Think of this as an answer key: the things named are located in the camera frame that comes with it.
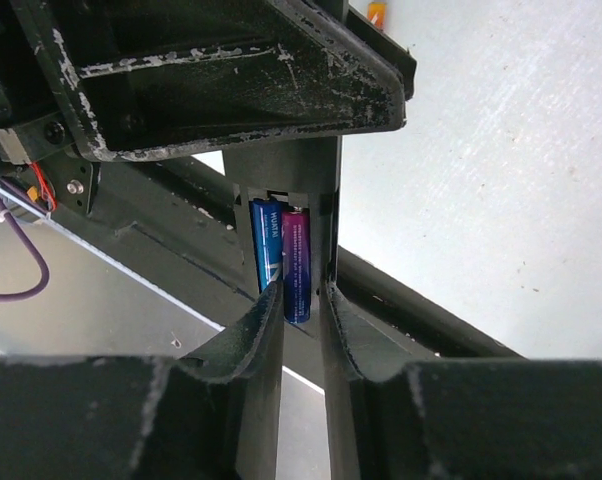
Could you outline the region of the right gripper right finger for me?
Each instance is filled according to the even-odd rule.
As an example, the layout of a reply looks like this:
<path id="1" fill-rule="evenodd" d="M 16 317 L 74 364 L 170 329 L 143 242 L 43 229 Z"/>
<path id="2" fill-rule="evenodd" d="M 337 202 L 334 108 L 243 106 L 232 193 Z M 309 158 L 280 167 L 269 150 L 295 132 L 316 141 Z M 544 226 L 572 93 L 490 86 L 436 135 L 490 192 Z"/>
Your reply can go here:
<path id="1" fill-rule="evenodd" d="M 602 361 L 418 360 L 333 284 L 320 326 L 335 479 L 602 479 Z"/>

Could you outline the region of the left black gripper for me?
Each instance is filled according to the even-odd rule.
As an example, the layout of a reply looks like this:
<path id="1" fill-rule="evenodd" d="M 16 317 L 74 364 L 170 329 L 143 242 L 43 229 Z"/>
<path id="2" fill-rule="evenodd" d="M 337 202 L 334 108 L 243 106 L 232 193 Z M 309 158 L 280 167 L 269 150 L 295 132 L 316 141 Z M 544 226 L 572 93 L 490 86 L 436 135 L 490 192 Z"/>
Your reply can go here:
<path id="1" fill-rule="evenodd" d="M 82 157 L 13 5 L 0 1 L 0 186 L 35 210 L 90 214 L 100 166 Z"/>

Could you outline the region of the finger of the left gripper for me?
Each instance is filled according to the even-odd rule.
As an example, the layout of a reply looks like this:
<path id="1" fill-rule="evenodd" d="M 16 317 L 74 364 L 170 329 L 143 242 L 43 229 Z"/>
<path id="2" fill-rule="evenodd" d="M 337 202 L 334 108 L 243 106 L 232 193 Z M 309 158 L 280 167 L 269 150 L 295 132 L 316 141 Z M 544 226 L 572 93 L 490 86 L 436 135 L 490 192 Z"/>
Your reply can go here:
<path id="1" fill-rule="evenodd" d="M 316 1 L 54 1 L 53 44 L 101 162 L 400 129 L 409 51 Z"/>

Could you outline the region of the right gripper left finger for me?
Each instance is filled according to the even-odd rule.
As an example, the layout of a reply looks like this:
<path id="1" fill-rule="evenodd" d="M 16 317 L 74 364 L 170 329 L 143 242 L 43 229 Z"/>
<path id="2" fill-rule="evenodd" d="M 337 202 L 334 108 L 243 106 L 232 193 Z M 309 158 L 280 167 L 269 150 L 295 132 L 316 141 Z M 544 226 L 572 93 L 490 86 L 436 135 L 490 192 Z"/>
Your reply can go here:
<path id="1" fill-rule="evenodd" d="M 0 479 L 272 479 L 283 293 L 182 358 L 0 357 Z"/>

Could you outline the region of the black remote control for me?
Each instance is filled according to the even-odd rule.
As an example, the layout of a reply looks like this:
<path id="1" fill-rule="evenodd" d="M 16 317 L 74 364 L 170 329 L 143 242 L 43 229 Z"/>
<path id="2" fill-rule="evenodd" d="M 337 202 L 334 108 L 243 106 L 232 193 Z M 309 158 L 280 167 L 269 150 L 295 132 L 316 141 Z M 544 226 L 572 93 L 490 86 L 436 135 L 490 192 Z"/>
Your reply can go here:
<path id="1" fill-rule="evenodd" d="M 325 137 L 227 150 L 225 175 L 248 290 L 276 299 L 274 317 L 330 342 L 336 283 L 342 140 Z"/>

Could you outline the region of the purple blue battery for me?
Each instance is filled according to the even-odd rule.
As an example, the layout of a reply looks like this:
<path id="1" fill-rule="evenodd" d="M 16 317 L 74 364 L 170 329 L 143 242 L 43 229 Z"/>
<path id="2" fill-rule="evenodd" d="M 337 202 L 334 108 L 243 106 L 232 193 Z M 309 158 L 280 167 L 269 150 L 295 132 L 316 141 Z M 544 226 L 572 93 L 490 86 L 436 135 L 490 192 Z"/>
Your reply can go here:
<path id="1" fill-rule="evenodd" d="M 282 212 L 284 316 L 292 324 L 310 318 L 311 260 L 310 219 L 306 210 Z"/>

